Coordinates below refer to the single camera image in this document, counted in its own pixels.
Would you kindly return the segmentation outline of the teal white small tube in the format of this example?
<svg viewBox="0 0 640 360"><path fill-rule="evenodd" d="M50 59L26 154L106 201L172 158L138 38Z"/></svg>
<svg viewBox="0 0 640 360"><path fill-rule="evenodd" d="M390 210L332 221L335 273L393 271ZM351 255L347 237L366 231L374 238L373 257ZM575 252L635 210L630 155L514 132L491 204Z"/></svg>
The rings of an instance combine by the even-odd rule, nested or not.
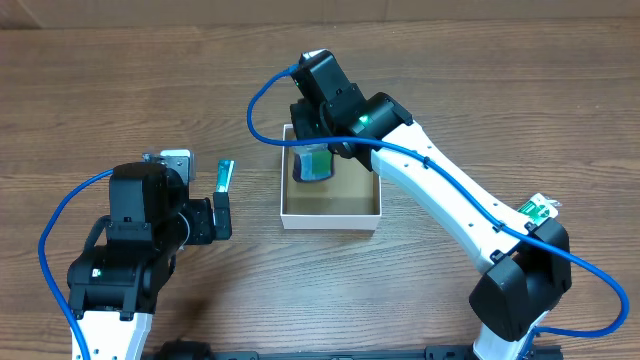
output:
<svg viewBox="0 0 640 360"><path fill-rule="evenodd" d="M215 191L219 193L228 193L231 185L235 161L223 159L218 162L217 181Z"/></svg>

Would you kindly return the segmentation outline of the clear purple liquid bottle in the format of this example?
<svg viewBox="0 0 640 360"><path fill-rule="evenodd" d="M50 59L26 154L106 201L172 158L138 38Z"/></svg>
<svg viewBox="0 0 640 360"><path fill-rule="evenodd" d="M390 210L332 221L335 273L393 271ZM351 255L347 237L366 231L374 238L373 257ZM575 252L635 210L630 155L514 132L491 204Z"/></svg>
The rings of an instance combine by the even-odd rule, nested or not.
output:
<svg viewBox="0 0 640 360"><path fill-rule="evenodd" d="M292 176L296 182L324 181L334 175L334 158L327 144L297 146L293 153Z"/></svg>

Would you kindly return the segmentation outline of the green white small packet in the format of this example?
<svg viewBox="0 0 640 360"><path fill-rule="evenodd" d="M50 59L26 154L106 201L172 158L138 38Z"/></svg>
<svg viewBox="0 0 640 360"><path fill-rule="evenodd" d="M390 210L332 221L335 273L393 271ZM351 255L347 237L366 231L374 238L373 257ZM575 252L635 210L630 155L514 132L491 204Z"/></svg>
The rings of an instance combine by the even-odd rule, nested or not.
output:
<svg viewBox="0 0 640 360"><path fill-rule="evenodd" d="M535 225L541 225L548 218L558 216L558 208L562 204L549 196L541 193L532 195L519 209L518 212L526 215Z"/></svg>

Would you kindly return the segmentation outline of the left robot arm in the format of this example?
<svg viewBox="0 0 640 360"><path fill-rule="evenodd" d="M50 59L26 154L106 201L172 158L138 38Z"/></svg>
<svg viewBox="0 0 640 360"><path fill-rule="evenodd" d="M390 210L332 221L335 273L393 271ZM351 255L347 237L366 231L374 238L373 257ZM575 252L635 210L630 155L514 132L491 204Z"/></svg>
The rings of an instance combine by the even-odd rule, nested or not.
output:
<svg viewBox="0 0 640 360"><path fill-rule="evenodd" d="M189 196L189 171L177 160L114 168L108 215L99 218L67 273L72 318L92 359L141 357L158 294L176 267L177 252L232 234L228 188L234 161L218 164L211 198Z"/></svg>

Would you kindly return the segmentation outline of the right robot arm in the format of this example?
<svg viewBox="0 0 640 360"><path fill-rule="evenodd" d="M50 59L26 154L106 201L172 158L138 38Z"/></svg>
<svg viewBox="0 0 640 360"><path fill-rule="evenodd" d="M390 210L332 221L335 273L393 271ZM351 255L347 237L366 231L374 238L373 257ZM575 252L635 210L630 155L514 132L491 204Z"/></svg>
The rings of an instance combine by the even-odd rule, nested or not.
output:
<svg viewBox="0 0 640 360"><path fill-rule="evenodd" d="M500 202L440 152L390 95L365 98L330 51L302 54L291 77L302 94L290 107L297 138L333 138L330 152L356 159L404 190L479 271L469 297L482 323L474 355L528 358L533 329L571 287L571 265L507 231L568 250L569 235L556 221L556 210L537 220Z"/></svg>

